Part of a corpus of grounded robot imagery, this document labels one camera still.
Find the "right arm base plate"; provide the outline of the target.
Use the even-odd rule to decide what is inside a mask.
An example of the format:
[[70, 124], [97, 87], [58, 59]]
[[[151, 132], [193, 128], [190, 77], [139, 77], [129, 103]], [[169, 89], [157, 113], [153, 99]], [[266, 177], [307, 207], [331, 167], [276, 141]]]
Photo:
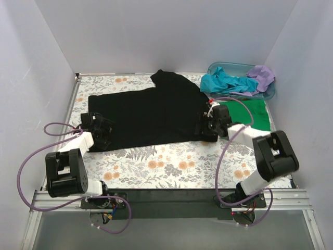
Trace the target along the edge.
[[224, 202], [221, 203], [217, 195], [213, 196], [213, 201], [220, 208], [265, 208], [266, 200], [263, 193], [256, 196], [250, 195], [246, 197], [240, 197], [236, 192], [232, 191], [220, 191], [220, 199]]

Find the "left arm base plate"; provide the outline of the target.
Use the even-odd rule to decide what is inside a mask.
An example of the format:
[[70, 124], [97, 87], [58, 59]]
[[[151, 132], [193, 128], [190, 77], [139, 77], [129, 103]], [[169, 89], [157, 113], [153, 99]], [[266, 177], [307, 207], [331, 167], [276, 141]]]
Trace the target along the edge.
[[82, 209], [125, 209], [125, 202], [120, 199], [127, 200], [127, 193], [125, 192], [110, 192], [106, 194], [108, 198], [88, 198], [82, 200], [80, 208]]

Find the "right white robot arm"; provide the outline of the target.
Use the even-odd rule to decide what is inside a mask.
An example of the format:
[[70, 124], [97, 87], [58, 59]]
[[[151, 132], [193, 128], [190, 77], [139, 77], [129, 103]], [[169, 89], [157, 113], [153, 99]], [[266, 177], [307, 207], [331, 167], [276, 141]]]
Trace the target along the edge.
[[226, 206], [247, 207], [254, 197], [280, 177], [299, 169], [298, 159], [284, 131], [263, 131], [239, 122], [233, 122], [226, 105], [214, 103], [208, 112], [197, 114], [195, 133], [227, 138], [254, 151], [256, 170], [237, 183], [234, 192], [222, 197], [219, 202]]

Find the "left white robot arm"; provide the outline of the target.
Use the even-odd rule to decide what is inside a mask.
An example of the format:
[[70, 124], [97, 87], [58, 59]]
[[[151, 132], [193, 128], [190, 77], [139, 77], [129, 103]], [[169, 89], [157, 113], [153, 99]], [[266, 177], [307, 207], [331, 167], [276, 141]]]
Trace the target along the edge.
[[105, 150], [111, 144], [115, 123], [99, 113], [81, 114], [81, 124], [74, 128], [74, 139], [56, 152], [45, 156], [47, 190], [50, 197], [78, 195], [93, 197], [94, 204], [106, 208], [111, 201], [103, 181], [89, 179], [83, 156], [92, 149]]

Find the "black t shirt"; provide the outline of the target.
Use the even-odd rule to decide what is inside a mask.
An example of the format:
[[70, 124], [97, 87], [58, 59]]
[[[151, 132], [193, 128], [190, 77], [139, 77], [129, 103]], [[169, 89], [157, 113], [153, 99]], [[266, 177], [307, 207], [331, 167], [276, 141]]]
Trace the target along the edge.
[[153, 88], [89, 96], [88, 110], [114, 122], [106, 152], [188, 141], [217, 141], [217, 135], [195, 133], [197, 116], [209, 110], [209, 99], [193, 82], [163, 70], [150, 78], [155, 84]]

